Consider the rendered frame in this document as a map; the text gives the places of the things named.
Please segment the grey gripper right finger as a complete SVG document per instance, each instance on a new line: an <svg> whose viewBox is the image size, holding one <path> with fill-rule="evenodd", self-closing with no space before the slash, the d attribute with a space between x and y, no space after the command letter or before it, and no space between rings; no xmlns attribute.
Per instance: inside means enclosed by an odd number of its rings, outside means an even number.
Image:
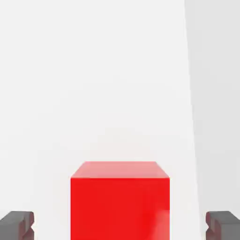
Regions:
<svg viewBox="0 0 240 240"><path fill-rule="evenodd" d="M206 224L206 240L240 240L240 219L230 211L208 211Z"/></svg>

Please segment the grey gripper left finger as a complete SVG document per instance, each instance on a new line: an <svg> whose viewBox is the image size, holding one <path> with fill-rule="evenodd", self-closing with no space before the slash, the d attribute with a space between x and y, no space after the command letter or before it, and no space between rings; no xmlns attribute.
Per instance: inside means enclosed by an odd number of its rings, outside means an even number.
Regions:
<svg viewBox="0 0 240 240"><path fill-rule="evenodd" d="M11 211L0 220L0 240L34 240L34 213Z"/></svg>

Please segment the small red cube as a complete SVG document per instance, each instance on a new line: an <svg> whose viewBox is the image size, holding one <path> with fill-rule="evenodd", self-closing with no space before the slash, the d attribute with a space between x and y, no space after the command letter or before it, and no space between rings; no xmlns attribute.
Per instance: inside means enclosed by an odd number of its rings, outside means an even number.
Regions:
<svg viewBox="0 0 240 240"><path fill-rule="evenodd" d="M70 180L70 240L170 240L170 178L156 162L84 162Z"/></svg>

